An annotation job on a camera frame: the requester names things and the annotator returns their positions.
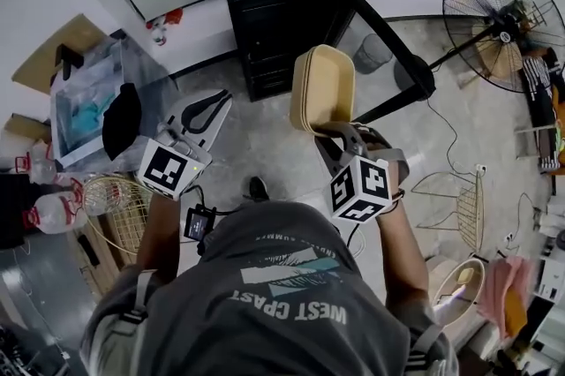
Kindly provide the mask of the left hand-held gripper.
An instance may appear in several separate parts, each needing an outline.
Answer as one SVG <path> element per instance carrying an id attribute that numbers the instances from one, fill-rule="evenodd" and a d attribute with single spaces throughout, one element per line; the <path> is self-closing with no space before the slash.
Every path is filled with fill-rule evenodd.
<path id="1" fill-rule="evenodd" d="M 212 146 L 231 106 L 228 90 L 200 90 L 176 102 L 167 122 L 177 124 L 183 135 L 195 135 L 200 146 Z M 161 124 L 155 139 L 147 142 L 137 173 L 139 182 L 152 192 L 179 200 L 212 161 L 199 145 Z"/>

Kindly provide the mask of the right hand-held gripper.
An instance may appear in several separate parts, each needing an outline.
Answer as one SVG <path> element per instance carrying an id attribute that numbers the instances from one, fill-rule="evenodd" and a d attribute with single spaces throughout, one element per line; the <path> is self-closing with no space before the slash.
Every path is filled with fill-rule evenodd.
<path id="1" fill-rule="evenodd" d="M 347 150 L 349 125 L 361 147 Z M 392 148 L 374 128 L 354 122 L 327 122 L 315 129 L 314 143 L 329 175 L 329 213 L 334 220 L 364 224 L 393 209 L 402 197 L 390 181 L 390 164 L 397 164 L 398 181 L 410 169 L 404 153 Z"/>

